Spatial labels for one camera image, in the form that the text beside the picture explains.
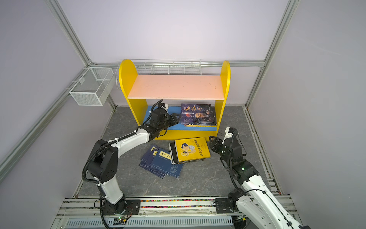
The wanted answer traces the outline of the black wolf cover book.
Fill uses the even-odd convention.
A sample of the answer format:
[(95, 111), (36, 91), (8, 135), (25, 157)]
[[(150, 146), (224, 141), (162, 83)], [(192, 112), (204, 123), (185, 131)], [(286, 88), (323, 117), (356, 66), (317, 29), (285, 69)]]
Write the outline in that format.
[(184, 124), (185, 127), (217, 127), (217, 124), (208, 124), (208, 123), (203, 123), (203, 124)]

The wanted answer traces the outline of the purple portrait cover book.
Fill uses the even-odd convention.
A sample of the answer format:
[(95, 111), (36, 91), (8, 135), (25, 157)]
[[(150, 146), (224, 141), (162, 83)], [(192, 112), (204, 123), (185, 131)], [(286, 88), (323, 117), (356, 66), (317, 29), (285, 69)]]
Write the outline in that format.
[(181, 104), (181, 123), (185, 126), (216, 126), (216, 112), (211, 104)]

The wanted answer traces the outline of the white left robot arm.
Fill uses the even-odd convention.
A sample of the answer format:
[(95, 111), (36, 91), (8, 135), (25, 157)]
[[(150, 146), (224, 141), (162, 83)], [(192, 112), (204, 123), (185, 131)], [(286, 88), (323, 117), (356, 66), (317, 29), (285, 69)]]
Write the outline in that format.
[(150, 110), (148, 118), (133, 132), (113, 140), (98, 140), (83, 167), (82, 180), (97, 186), (104, 200), (100, 209), (109, 209), (112, 214), (126, 212), (126, 197), (119, 187), (116, 173), (118, 159), (129, 150), (161, 137), (162, 131), (179, 124), (180, 115), (169, 114), (166, 104)]

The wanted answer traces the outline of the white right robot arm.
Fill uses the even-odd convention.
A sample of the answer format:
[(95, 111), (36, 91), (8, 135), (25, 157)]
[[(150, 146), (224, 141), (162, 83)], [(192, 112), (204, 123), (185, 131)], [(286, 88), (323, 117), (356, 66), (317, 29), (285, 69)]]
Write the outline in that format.
[(279, 203), (257, 169), (247, 160), (242, 146), (232, 134), (223, 140), (209, 137), (209, 148), (220, 155), (224, 168), (233, 178), (236, 194), (232, 197), (236, 209), (259, 229), (309, 229), (302, 225)]

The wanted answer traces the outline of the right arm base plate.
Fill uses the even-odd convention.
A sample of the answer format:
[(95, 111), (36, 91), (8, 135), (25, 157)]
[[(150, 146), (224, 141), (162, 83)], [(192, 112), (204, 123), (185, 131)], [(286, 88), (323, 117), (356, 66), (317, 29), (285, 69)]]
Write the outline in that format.
[(213, 202), (213, 206), (219, 214), (237, 212), (237, 208), (231, 198), (216, 198)]

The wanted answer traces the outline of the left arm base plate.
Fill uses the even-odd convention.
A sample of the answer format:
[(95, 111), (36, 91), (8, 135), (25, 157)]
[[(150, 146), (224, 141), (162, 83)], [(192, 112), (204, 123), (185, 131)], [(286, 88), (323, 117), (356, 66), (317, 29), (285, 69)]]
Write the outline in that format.
[(102, 204), (102, 213), (106, 216), (112, 215), (138, 215), (140, 210), (140, 199), (127, 199), (122, 200), (116, 204), (111, 204), (108, 201), (104, 201)]

